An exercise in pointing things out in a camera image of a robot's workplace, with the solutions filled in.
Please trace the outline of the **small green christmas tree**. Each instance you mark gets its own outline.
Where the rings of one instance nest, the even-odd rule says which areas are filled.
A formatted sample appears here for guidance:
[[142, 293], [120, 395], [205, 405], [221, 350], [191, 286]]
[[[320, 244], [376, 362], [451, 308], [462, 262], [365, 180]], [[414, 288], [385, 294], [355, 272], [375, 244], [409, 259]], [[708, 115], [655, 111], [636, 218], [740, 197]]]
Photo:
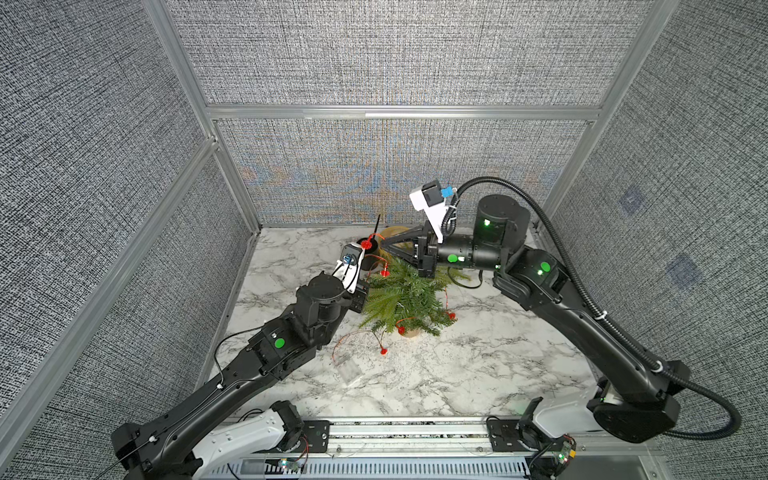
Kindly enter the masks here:
[[434, 278], [424, 278], [405, 261], [390, 261], [386, 269], [367, 279], [370, 290], [360, 327], [373, 332], [417, 331], [439, 336], [456, 322], [456, 314], [446, 306], [447, 287], [453, 284], [453, 277], [469, 279], [449, 267], [438, 267]]

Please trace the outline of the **red string lights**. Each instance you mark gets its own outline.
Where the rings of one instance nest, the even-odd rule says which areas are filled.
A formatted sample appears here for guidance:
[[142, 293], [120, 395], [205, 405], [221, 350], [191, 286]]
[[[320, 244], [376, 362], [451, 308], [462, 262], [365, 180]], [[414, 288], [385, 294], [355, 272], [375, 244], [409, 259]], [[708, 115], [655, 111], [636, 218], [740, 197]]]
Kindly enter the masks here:
[[451, 278], [446, 270], [438, 270], [433, 278], [421, 277], [405, 261], [391, 254], [375, 254], [374, 265], [379, 270], [365, 276], [361, 273], [364, 257], [341, 254], [332, 275], [340, 279], [345, 288], [368, 287], [358, 332], [370, 334], [381, 355], [388, 353], [383, 343], [388, 334], [438, 336], [456, 322], [456, 314], [447, 305]]

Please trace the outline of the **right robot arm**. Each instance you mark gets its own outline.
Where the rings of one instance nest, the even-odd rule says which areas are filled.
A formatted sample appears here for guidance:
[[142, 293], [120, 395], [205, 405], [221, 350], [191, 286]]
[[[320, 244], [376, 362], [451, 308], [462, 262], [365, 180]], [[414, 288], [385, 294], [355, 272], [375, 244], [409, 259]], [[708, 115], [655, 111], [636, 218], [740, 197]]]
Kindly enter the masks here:
[[529, 210], [509, 196], [487, 195], [477, 206], [472, 234], [449, 235], [439, 230], [451, 210], [447, 194], [439, 185], [413, 190], [411, 203], [427, 220], [384, 241], [384, 249], [423, 277], [434, 276], [440, 266], [493, 272], [496, 289], [553, 326], [603, 374], [582, 393], [532, 400], [516, 426], [520, 442], [534, 450], [568, 434], [605, 431], [642, 443], [671, 431], [680, 412], [678, 387], [592, 318], [554, 255], [526, 245]]

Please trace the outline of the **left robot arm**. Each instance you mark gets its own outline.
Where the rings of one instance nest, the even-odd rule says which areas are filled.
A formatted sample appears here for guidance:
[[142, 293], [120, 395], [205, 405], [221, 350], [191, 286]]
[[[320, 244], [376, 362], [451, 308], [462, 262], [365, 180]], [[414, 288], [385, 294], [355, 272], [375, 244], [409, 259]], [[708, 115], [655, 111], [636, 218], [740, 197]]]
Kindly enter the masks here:
[[250, 452], [296, 446], [303, 422], [288, 401], [248, 421], [224, 422], [314, 359], [346, 313], [362, 311], [368, 292], [365, 281], [346, 288], [340, 279], [318, 274], [297, 290], [294, 303], [256, 330], [218, 376], [155, 420], [116, 429], [111, 442], [127, 478], [200, 479]]

